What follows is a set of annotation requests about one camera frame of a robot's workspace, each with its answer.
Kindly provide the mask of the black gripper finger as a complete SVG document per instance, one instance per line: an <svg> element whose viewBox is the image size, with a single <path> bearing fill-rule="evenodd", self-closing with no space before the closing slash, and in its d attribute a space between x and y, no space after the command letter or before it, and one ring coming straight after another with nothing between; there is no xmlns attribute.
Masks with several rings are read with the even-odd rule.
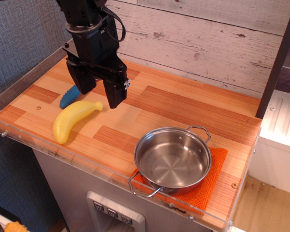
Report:
<svg viewBox="0 0 290 232"><path fill-rule="evenodd" d="M84 66L76 65L67 61L68 71L76 87L82 94L89 93L96 87L96 79Z"/></svg>
<svg viewBox="0 0 290 232"><path fill-rule="evenodd" d="M103 85L110 108L117 108L127 98L127 90L131 84L130 80L126 79L124 82L104 80Z"/></svg>

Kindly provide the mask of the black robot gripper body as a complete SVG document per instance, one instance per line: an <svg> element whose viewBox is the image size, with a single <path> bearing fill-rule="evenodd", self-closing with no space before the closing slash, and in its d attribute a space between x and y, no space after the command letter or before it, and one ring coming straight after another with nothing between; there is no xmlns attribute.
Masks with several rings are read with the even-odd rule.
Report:
<svg viewBox="0 0 290 232"><path fill-rule="evenodd" d="M69 71L76 81L80 81L81 74L85 72L108 81L127 80L127 66L117 56L119 42L125 37L125 29L119 39L112 15L98 16L96 25L66 23L65 27L72 35L72 41L63 49L68 55Z"/></svg>

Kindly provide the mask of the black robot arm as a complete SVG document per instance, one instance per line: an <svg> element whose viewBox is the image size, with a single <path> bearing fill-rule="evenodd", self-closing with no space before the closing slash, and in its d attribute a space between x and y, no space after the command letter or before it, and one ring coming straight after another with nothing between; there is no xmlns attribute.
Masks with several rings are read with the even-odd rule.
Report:
<svg viewBox="0 0 290 232"><path fill-rule="evenodd" d="M130 81L127 66L118 57L119 43L126 30L118 37L116 22L120 18L108 9L104 0L59 0L68 33L72 40L63 46L67 67L75 85L82 94L103 80L110 108L116 108L127 97Z"/></svg>

